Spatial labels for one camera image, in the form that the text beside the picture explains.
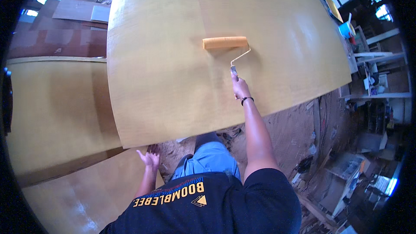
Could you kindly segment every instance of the person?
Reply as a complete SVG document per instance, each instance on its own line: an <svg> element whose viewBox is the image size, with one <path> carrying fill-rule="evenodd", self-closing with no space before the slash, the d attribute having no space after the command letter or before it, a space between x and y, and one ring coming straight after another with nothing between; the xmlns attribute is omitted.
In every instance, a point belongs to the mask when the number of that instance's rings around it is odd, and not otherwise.
<svg viewBox="0 0 416 234"><path fill-rule="evenodd" d="M279 171L266 125L247 83L231 74L245 116L244 184L236 160L215 133L196 138L172 179L155 190L160 155L138 151L146 165L134 200L101 233L298 233L299 199Z"/></svg>

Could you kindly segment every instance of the roller handle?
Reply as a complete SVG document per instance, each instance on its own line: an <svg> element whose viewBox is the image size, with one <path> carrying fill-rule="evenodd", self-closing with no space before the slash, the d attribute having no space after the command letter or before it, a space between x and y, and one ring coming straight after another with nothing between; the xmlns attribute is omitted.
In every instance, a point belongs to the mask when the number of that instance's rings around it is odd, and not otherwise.
<svg viewBox="0 0 416 234"><path fill-rule="evenodd" d="M237 74L236 66L233 65L230 70L231 70L231 73L237 77L237 81L238 81L238 74Z"/></svg>

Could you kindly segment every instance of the sleeve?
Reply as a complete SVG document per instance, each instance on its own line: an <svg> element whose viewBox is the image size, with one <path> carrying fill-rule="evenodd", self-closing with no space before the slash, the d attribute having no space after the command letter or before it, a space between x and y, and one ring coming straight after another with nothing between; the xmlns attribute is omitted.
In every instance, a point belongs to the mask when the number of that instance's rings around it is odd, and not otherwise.
<svg viewBox="0 0 416 234"><path fill-rule="evenodd" d="M244 191L258 233L299 233L300 202L281 171L264 168L253 172L244 182Z"/></svg>

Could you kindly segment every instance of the workshop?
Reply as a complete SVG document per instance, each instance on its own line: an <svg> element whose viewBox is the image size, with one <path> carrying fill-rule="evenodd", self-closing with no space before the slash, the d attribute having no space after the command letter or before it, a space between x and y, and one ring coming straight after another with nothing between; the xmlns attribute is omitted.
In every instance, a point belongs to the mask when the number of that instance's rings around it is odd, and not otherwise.
<svg viewBox="0 0 416 234"><path fill-rule="evenodd" d="M413 61L393 0L19 5L2 61L2 170L28 227L5 229L393 224L415 143Z"/></svg>

